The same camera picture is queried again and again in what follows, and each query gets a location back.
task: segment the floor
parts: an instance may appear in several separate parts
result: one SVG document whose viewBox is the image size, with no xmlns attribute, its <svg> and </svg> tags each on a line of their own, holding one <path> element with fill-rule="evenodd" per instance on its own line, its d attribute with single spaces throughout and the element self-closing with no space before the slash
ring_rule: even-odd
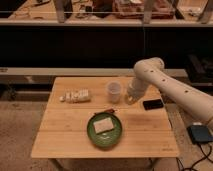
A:
<svg viewBox="0 0 213 171">
<path fill-rule="evenodd" d="M 36 132 L 47 104 L 49 92 L 20 93 L 8 100 L 7 92 L 0 99 L 0 171 L 56 171 L 46 159 L 32 159 L 30 153 Z M 199 149 L 192 145 L 185 125 L 193 121 L 189 115 L 172 102 L 166 109 L 180 148 L 180 160 L 185 167 L 202 157 Z M 82 159 L 60 160 L 73 171 L 141 171 L 149 164 L 147 159 Z M 213 165 L 204 161 L 196 166 L 201 171 L 213 170 Z M 162 159 L 155 171 L 178 171 L 174 158 Z"/>
</svg>

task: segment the bread slice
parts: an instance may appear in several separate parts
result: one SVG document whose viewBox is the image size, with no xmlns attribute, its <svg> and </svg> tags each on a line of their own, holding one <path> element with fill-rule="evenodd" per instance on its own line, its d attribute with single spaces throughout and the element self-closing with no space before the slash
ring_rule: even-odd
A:
<svg viewBox="0 0 213 171">
<path fill-rule="evenodd" d="M 95 121 L 93 125 L 95 128 L 96 134 L 114 129 L 114 125 L 110 117 L 107 117 L 99 121 Z"/>
</svg>

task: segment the table leg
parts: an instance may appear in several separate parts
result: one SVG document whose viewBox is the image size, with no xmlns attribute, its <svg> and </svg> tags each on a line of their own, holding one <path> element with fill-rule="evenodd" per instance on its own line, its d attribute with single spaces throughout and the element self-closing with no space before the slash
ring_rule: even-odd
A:
<svg viewBox="0 0 213 171">
<path fill-rule="evenodd" d="M 49 159 L 49 160 L 58 169 L 58 171 L 68 171 L 58 162 L 57 159 Z"/>
<path fill-rule="evenodd" d="M 160 161 L 160 158 L 154 158 L 153 161 L 151 160 L 151 164 L 145 169 L 152 171 L 159 161 Z"/>
</svg>

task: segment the concrete floor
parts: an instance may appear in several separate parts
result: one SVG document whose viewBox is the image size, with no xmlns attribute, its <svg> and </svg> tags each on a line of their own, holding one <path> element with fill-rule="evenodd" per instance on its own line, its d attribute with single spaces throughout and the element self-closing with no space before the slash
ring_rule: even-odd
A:
<svg viewBox="0 0 213 171">
<path fill-rule="evenodd" d="M 35 97 L 35 94 L 28 94 L 27 98 L 19 96 L 13 101 L 8 101 L 5 96 L 3 94 L 0 101 L 0 171 L 56 171 L 48 160 L 30 157 L 48 96 L 38 98 L 38 95 Z M 182 127 L 180 129 L 177 124 L 176 115 L 180 117 L 177 106 L 167 105 L 167 111 L 171 116 L 176 138 L 181 137 L 177 139 L 181 151 L 180 158 L 184 165 L 188 166 L 201 154 L 196 154 L 198 157 L 189 155 L 188 141 L 185 143 L 187 135 L 180 131 Z M 147 159 L 63 159 L 60 162 L 73 171 L 141 171 L 142 167 L 149 164 Z M 154 170 L 178 171 L 176 159 L 164 158 Z M 201 170 L 210 171 L 213 170 L 213 166 L 206 162 Z"/>
</svg>

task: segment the cable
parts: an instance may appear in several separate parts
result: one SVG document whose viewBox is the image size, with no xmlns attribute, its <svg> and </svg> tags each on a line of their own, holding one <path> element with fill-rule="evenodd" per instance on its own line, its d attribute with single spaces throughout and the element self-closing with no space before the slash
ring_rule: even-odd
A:
<svg viewBox="0 0 213 171">
<path fill-rule="evenodd" d="M 151 165 L 153 164 L 153 161 L 152 161 L 151 158 L 149 158 L 149 162 L 150 162 Z"/>
<path fill-rule="evenodd" d="M 211 163 L 213 163 L 213 161 L 209 158 L 209 156 L 210 156 L 211 153 L 212 153 L 212 146 L 211 146 L 210 144 L 208 144 L 208 146 L 209 146 L 209 152 L 206 154 L 206 153 L 203 151 L 201 144 L 197 144 L 197 145 L 198 145 L 198 147 L 201 149 L 201 152 L 203 153 L 204 157 L 202 157 L 201 159 L 199 159 L 199 160 L 197 160 L 196 162 L 194 162 L 194 163 L 192 164 L 192 166 L 191 166 L 191 167 L 188 167 L 188 168 L 184 168 L 184 166 L 183 166 L 181 160 L 180 160 L 179 158 L 177 158 L 178 163 L 180 163 L 180 164 L 181 164 L 181 167 L 182 167 L 182 169 L 179 168 L 179 170 L 181 170 L 181 171 L 198 171 L 198 170 L 194 169 L 194 167 L 195 167 L 198 163 L 200 163 L 200 162 L 202 162 L 202 161 L 204 161 L 204 160 L 206 160 L 206 159 L 208 159 L 208 161 L 210 161 Z"/>
<path fill-rule="evenodd" d="M 203 148 L 201 146 L 201 144 L 198 145 L 198 147 L 200 148 L 201 152 L 203 153 L 204 156 L 207 156 L 206 153 L 203 151 Z M 209 158 L 209 156 L 207 156 L 206 158 L 209 162 L 213 163 L 213 160 Z"/>
</svg>

